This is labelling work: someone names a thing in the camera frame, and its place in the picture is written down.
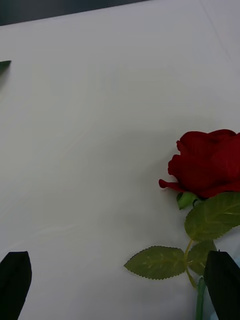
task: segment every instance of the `leaf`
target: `leaf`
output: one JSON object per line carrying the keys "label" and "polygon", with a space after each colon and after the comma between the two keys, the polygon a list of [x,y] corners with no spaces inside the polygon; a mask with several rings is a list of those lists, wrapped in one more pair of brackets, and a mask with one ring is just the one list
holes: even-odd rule
{"label": "leaf", "polygon": [[215,244],[212,240],[195,244],[187,255],[189,268],[199,276],[204,275],[209,251],[216,251]]}
{"label": "leaf", "polygon": [[194,241],[214,240],[240,225],[240,192],[224,192],[200,202],[186,217],[185,230]]}
{"label": "leaf", "polygon": [[198,197],[192,192],[181,192],[176,196],[176,201],[180,210],[192,205]]}
{"label": "leaf", "polygon": [[8,61],[0,61],[0,73],[2,71],[4,71],[5,69],[7,69],[7,67],[9,67],[10,63],[12,61],[8,60]]}
{"label": "leaf", "polygon": [[185,271],[184,253],[178,248],[151,246],[134,255],[124,266],[148,279],[166,279]]}
{"label": "leaf", "polygon": [[18,319],[31,281],[28,252],[9,252],[0,263],[0,319]]}

